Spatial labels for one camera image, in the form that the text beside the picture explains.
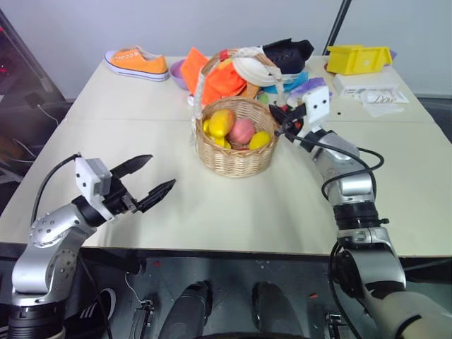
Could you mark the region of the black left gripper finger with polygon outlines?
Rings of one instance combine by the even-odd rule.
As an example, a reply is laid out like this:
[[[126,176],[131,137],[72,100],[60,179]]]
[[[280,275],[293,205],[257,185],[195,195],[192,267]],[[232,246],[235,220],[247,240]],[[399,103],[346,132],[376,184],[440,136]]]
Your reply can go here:
[[[145,213],[153,206],[161,202],[161,200],[163,200],[172,190],[176,182],[176,179],[171,179],[167,182],[159,184],[154,189],[149,191],[148,195],[136,204],[136,211]]]
[[[110,170],[112,176],[117,179],[133,174],[142,168],[153,156],[150,154],[137,155]]]

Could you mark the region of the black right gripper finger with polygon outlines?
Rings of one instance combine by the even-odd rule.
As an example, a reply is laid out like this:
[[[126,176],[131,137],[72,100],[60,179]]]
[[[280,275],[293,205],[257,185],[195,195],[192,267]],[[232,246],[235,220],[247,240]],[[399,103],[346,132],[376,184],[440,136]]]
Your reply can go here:
[[[287,105],[283,105],[282,107],[269,105],[269,110],[274,120],[278,124],[282,124],[288,115],[289,107]]]
[[[293,125],[288,124],[285,126],[281,126],[280,128],[274,130],[274,136],[276,137],[285,137],[289,142],[293,142],[295,140],[295,132]]]

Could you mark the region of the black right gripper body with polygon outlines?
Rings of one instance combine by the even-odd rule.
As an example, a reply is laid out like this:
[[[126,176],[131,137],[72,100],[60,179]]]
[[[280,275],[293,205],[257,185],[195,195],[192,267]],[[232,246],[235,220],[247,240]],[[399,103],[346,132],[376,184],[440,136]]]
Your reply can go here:
[[[310,132],[306,105],[300,105],[288,111],[282,123],[282,129],[289,141],[304,140]]]

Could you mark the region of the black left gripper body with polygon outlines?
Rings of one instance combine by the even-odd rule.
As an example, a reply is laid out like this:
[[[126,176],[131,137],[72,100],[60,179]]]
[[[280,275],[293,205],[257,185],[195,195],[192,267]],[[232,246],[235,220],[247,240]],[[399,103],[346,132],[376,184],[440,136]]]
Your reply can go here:
[[[124,214],[129,211],[135,213],[138,210],[138,201],[122,184],[122,181],[116,177],[111,178],[109,193],[103,197],[103,205],[113,215]]]

